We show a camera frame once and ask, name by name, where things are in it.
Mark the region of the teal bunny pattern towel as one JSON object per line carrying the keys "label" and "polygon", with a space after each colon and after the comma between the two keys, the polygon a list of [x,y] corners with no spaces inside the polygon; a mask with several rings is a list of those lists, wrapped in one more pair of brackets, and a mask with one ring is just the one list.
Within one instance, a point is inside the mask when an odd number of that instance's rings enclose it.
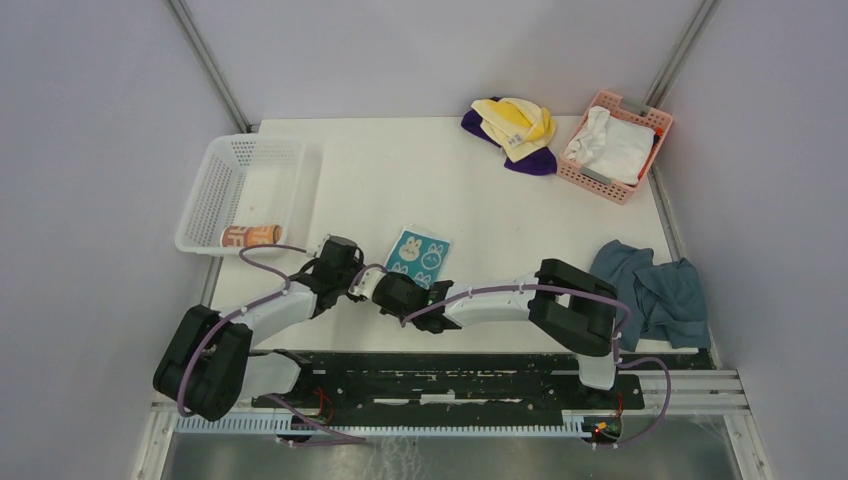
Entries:
{"label": "teal bunny pattern towel", "polygon": [[449,240],[428,230],[407,226],[390,250],[385,267],[427,289],[439,279],[451,246]]}

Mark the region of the cream rabbit text towel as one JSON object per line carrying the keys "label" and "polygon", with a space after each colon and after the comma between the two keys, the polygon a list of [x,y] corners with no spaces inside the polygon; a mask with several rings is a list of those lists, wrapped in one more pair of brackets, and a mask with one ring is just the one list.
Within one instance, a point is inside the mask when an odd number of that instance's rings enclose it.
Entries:
{"label": "cream rabbit text towel", "polygon": [[277,244],[282,238],[283,228],[278,224],[260,226],[226,227],[220,237],[223,248],[243,248],[257,245]]}

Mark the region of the white plastic basket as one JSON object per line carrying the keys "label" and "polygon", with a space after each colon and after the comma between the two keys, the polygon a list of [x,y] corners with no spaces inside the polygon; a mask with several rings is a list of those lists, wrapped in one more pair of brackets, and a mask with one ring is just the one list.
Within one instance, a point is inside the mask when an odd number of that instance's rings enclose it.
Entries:
{"label": "white plastic basket", "polygon": [[226,227],[278,224],[287,240],[301,174],[305,145],[279,135],[235,134],[208,145],[183,209],[175,246],[185,253],[235,255],[223,248]]}

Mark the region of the yellow cloth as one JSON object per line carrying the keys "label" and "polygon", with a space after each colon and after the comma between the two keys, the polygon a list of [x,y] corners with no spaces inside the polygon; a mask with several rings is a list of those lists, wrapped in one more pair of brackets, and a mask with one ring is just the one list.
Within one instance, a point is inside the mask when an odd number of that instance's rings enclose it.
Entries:
{"label": "yellow cloth", "polygon": [[524,99],[480,99],[471,109],[481,117],[483,132],[513,163],[547,147],[557,130],[547,108]]}

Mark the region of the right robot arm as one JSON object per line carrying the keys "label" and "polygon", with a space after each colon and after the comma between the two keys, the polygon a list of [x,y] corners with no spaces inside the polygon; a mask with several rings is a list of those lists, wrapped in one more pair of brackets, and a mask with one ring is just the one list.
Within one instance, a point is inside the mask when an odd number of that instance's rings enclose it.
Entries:
{"label": "right robot arm", "polygon": [[486,285],[444,280],[422,287],[405,274],[367,267],[350,294],[403,326],[433,334],[481,323],[530,323],[576,355],[577,392],[585,405],[602,408],[617,396],[617,317],[630,310],[613,286],[561,260],[545,259],[534,273]]}

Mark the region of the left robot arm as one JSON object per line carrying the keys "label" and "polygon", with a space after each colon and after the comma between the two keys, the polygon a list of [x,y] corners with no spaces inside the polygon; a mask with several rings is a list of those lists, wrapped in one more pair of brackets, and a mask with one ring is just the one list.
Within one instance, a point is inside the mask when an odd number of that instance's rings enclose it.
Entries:
{"label": "left robot arm", "polygon": [[216,421],[238,400],[277,393],[293,407],[313,397],[313,378],[284,355],[252,355],[266,339],[311,320],[347,296],[364,268],[358,245],[330,235],[295,274],[270,293],[221,313],[204,305],[186,311],[157,366],[152,385],[183,416]]}

